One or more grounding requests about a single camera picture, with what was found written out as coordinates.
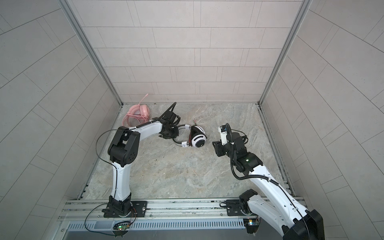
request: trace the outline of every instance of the headphone ear cup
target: headphone ear cup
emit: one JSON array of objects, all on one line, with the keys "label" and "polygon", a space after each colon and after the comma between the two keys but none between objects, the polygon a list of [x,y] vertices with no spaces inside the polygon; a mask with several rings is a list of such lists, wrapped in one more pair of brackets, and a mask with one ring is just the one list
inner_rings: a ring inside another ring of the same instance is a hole
[{"label": "headphone ear cup", "polygon": [[200,126],[192,126],[191,127],[191,145],[192,147],[202,147],[207,141],[207,137],[205,136],[205,132]]}]

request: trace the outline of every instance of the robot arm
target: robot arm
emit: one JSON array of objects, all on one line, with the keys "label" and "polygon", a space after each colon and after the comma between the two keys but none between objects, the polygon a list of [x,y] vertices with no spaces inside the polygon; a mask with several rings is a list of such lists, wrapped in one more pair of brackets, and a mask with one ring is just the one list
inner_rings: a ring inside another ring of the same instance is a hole
[{"label": "robot arm", "polygon": [[160,133],[165,139],[175,138],[179,134],[177,124],[180,117],[172,112],[176,103],[173,103],[160,117],[136,127],[118,128],[108,148],[108,154],[113,171],[113,187],[104,217],[124,217],[131,211],[131,190],[129,188],[129,175],[133,161],[137,157],[139,142],[153,134]]},{"label": "robot arm", "polygon": [[[263,162],[255,154],[247,152],[244,139],[239,133],[232,133],[229,124],[218,129],[221,140],[212,143],[216,154],[219,157],[229,156],[233,175],[238,180],[250,179],[270,201],[264,201],[257,192],[250,189],[240,196],[243,213],[259,215],[283,239],[325,239],[321,215],[316,210],[308,211],[281,187]],[[237,176],[233,166],[245,176]]]}]

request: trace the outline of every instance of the tiled wall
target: tiled wall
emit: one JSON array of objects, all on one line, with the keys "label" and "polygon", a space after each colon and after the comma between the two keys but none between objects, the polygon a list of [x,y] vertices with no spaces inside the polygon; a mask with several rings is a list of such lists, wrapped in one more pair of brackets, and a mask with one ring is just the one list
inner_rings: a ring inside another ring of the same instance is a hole
[{"label": "tiled wall", "polygon": [[56,0],[0,2],[0,239],[41,239],[118,109]]},{"label": "tiled wall", "polygon": [[123,102],[254,102],[300,1],[69,0]]},{"label": "tiled wall", "polygon": [[262,108],[328,239],[384,237],[384,1],[314,0]]}]

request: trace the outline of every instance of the black bracket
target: black bracket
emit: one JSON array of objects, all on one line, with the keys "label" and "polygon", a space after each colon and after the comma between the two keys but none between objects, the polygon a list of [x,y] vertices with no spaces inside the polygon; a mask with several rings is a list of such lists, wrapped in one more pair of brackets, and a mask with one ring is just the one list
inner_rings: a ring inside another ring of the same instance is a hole
[{"label": "black bracket", "polygon": [[240,207],[240,200],[225,200],[225,203],[227,204],[228,216],[257,216],[254,213],[251,213],[250,215],[244,214]]}]

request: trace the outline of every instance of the gray wall tile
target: gray wall tile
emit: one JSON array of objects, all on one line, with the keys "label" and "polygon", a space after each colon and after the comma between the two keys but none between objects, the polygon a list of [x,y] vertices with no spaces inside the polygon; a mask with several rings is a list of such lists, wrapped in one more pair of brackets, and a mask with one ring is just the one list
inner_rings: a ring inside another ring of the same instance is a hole
[{"label": "gray wall tile", "polygon": [[194,94],[195,83],[157,83],[159,94]]},{"label": "gray wall tile", "polygon": [[374,222],[373,225],[375,226],[376,230],[379,232],[380,236],[384,236],[384,221]]},{"label": "gray wall tile", "polygon": [[340,225],[340,222],[336,217],[327,196],[321,188],[319,180],[317,179],[309,161],[306,161],[298,166],[297,172],[299,173],[300,179],[313,208],[316,209],[323,217],[324,227]]},{"label": "gray wall tile", "polygon": [[72,70],[39,102],[39,105],[61,121],[85,88],[86,86]]},{"label": "gray wall tile", "polygon": [[330,226],[324,228],[324,233],[326,238],[346,238],[344,229],[341,225],[339,226]]},{"label": "gray wall tile", "polygon": [[23,73],[0,89],[0,139],[5,136],[44,97],[44,93]]},{"label": "gray wall tile", "polygon": [[78,64],[79,69],[84,74],[84,76],[87,78],[88,82],[92,82],[94,78],[97,76],[98,71],[94,67],[90,57],[86,57],[84,60],[82,60]]},{"label": "gray wall tile", "polygon": [[176,67],[178,82],[215,82],[217,67]]},{"label": "gray wall tile", "polygon": [[120,94],[155,94],[151,83],[116,83]]},{"label": "gray wall tile", "polygon": [[49,38],[52,40],[54,45],[58,47],[61,42],[57,38],[56,34],[52,31],[52,28],[48,25],[47,21],[44,19],[44,17],[40,17],[36,19],[37,22],[40,24],[40,26],[44,29],[45,33],[49,36]]},{"label": "gray wall tile", "polygon": [[125,67],[106,67],[104,69],[112,83],[135,82],[135,80],[131,80]]},{"label": "gray wall tile", "polygon": [[383,221],[384,175],[380,169],[349,132],[327,149],[371,221]]},{"label": "gray wall tile", "polygon": [[208,102],[242,102],[244,94],[207,94]]},{"label": "gray wall tile", "polygon": [[222,82],[256,82],[262,68],[258,67],[224,67]]},{"label": "gray wall tile", "polygon": [[212,28],[211,48],[258,48],[264,28]]},{"label": "gray wall tile", "polygon": [[296,86],[299,78],[302,76],[300,70],[289,59],[289,57],[284,59],[284,62],[279,70],[279,75],[291,91]]},{"label": "gray wall tile", "polygon": [[152,28],[99,27],[107,48],[155,48]]},{"label": "gray wall tile", "polygon": [[280,54],[276,48],[253,48],[249,49],[246,67],[273,67]]},{"label": "gray wall tile", "polygon": [[71,107],[37,155],[59,166],[86,120],[75,107]]},{"label": "gray wall tile", "polygon": [[8,79],[6,79],[3,75],[0,74],[0,88],[8,83]]},{"label": "gray wall tile", "polygon": [[262,94],[265,88],[265,83],[245,83],[239,85],[238,94]]},{"label": "gray wall tile", "polygon": [[376,107],[381,108],[384,106],[384,90],[381,91],[376,97],[371,99],[371,102],[376,105]]},{"label": "gray wall tile", "polygon": [[169,67],[131,67],[136,82],[172,82]]},{"label": "gray wall tile", "polygon": [[343,176],[340,176],[326,183],[323,183],[321,186],[323,187],[325,193],[329,193],[336,189],[348,186],[348,183],[345,181]]},{"label": "gray wall tile", "polygon": [[292,161],[295,161],[300,155],[304,153],[299,140],[288,122],[285,113],[281,113],[281,116],[276,120],[276,124],[279,127],[280,133],[284,139],[285,145],[291,155]]},{"label": "gray wall tile", "polygon": [[364,39],[383,16],[383,9],[384,2],[382,1],[326,1],[319,14]]},{"label": "gray wall tile", "polygon": [[300,2],[263,2],[256,27],[290,28],[300,5]]},{"label": "gray wall tile", "polygon": [[297,35],[312,49],[317,50],[328,32],[330,31],[333,23],[325,18],[308,11],[305,16],[305,21],[301,24]]},{"label": "gray wall tile", "polygon": [[279,90],[276,92],[276,97],[283,108],[289,123],[293,124],[303,110],[284,82],[281,83]]},{"label": "gray wall tile", "polygon": [[261,94],[244,94],[243,102],[258,102],[261,97]]},{"label": "gray wall tile", "polygon": [[84,90],[77,101],[91,114],[107,88],[104,80],[98,75]]},{"label": "gray wall tile", "polygon": [[340,119],[308,80],[304,80],[297,90],[295,99],[320,138],[341,124]]},{"label": "gray wall tile", "polygon": [[84,26],[133,26],[126,1],[73,0]]},{"label": "gray wall tile", "polygon": [[41,205],[35,205],[35,207],[32,209],[32,212],[30,215],[38,216],[38,217],[47,217],[52,218],[56,209],[53,209],[51,207],[41,206]]},{"label": "gray wall tile", "polygon": [[283,137],[281,136],[280,131],[277,131],[275,136],[275,141],[277,144],[277,148],[281,154],[281,157],[283,159],[284,165],[288,171],[288,177],[290,178],[291,182],[296,182],[300,179],[300,176],[297,173],[297,170],[295,168],[295,165],[293,164],[293,160],[289,154],[289,151],[284,143]]},{"label": "gray wall tile", "polygon": [[59,8],[57,2],[50,0],[7,0],[2,2],[0,14],[12,28],[16,28]]},{"label": "gray wall tile", "polygon": [[260,48],[282,48],[290,28],[266,28]]},{"label": "gray wall tile", "polygon": [[206,102],[206,94],[168,94],[169,102],[193,103],[193,102]]},{"label": "gray wall tile", "polygon": [[6,20],[0,16],[0,29],[3,32],[7,32],[12,29],[12,27],[6,22]]},{"label": "gray wall tile", "polygon": [[37,21],[31,21],[2,34],[0,44],[2,46],[0,48],[0,73],[8,80],[16,77],[55,48]]},{"label": "gray wall tile", "polygon": [[360,143],[384,130],[383,113],[330,65],[313,86]]},{"label": "gray wall tile", "polygon": [[81,44],[80,39],[77,37],[77,35],[71,38],[71,42],[76,48],[77,52],[80,54],[81,58],[85,58],[86,56],[88,56],[87,51],[85,51],[85,48]]},{"label": "gray wall tile", "polygon": [[194,66],[193,48],[149,48],[152,66]]},{"label": "gray wall tile", "polygon": [[380,168],[384,171],[384,131],[362,143],[361,146]]},{"label": "gray wall tile", "polygon": [[[340,220],[348,239],[380,239],[378,232],[361,207],[350,187],[327,193],[327,197]],[[361,227],[354,227],[356,216],[362,220]]]},{"label": "gray wall tile", "polygon": [[202,48],[201,66],[239,66],[242,53],[241,48]]},{"label": "gray wall tile", "polygon": [[68,154],[37,202],[38,205],[51,208],[57,208],[59,206],[59,203],[79,169],[85,154],[86,151],[78,145],[73,144],[71,146]]},{"label": "gray wall tile", "polygon": [[248,27],[258,2],[201,2],[202,27]]},{"label": "gray wall tile", "polygon": [[55,35],[59,38],[61,43],[75,35],[71,25],[68,23],[68,20],[61,9],[45,15],[44,19],[51,27]]},{"label": "gray wall tile", "polygon": [[337,165],[308,119],[296,128],[295,133],[321,184],[341,176]]},{"label": "gray wall tile", "polygon": [[105,48],[105,44],[97,27],[83,27],[83,31],[92,47]]},{"label": "gray wall tile", "polygon": [[4,199],[0,202],[2,221],[0,225],[4,239],[14,239],[20,228],[15,228],[15,222],[23,223],[32,211],[37,200],[48,185],[53,174],[33,165],[28,165]]},{"label": "gray wall tile", "polygon": [[53,130],[46,121],[30,112],[0,143],[3,159],[0,196],[5,196]]},{"label": "gray wall tile", "polygon": [[342,123],[337,126],[332,132],[327,134],[321,140],[323,141],[325,146],[328,146],[330,143],[341,137],[344,133],[348,131],[348,128]]},{"label": "gray wall tile", "polygon": [[321,56],[368,99],[384,89],[384,69],[377,64],[384,53],[347,31],[339,29]]},{"label": "gray wall tile", "polygon": [[277,114],[279,109],[281,108],[279,101],[277,100],[275,94],[269,91],[267,97],[265,98],[268,103],[269,108],[271,109],[271,113],[273,116]]},{"label": "gray wall tile", "polygon": [[380,21],[372,28],[369,34],[364,38],[369,44],[373,44],[384,32],[384,18],[381,18]]},{"label": "gray wall tile", "polygon": [[299,37],[295,38],[288,56],[310,83],[316,80],[327,65],[327,62]]},{"label": "gray wall tile", "polygon": [[59,168],[59,166],[57,166],[51,162],[48,162],[47,160],[42,159],[41,157],[39,157],[37,155],[32,159],[30,164],[32,164],[36,167],[39,167],[43,170],[46,170],[47,172],[50,172],[52,174],[55,174],[56,170]]},{"label": "gray wall tile", "polygon": [[29,215],[23,226],[20,228],[20,232],[17,234],[15,240],[41,239],[50,221],[50,218]]},{"label": "gray wall tile", "polygon": [[137,1],[141,26],[193,27],[193,2]]},{"label": "gray wall tile", "polygon": [[153,28],[151,37],[158,48],[209,48],[210,34],[210,28]]},{"label": "gray wall tile", "polygon": [[293,164],[295,165],[295,167],[298,167],[300,166],[300,164],[302,164],[307,160],[308,160],[307,156],[305,155],[305,153],[303,153],[300,157],[298,157],[296,160],[293,161]]},{"label": "gray wall tile", "polygon": [[107,67],[146,66],[141,48],[98,48],[98,51]]},{"label": "gray wall tile", "polygon": [[87,122],[84,124],[83,129],[79,133],[79,138],[83,140],[87,145],[91,145],[93,139],[96,136],[101,123],[103,122],[106,112],[103,110],[100,104],[97,104]]},{"label": "gray wall tile", "polygon": [[79,62],[81,57],[71,41],[66,41],[24,71],[39,88],[48,93]]},{"label": "gray wall tile", "polygon": [[51,114],[49,114],[47,111],[45,111],[39,104],[37,104],[32,111],[36,113],[39,117],[47,121],[49,124],[51,124],[53,127],[57,127],[59,124],[59,121],[54,118]]}]

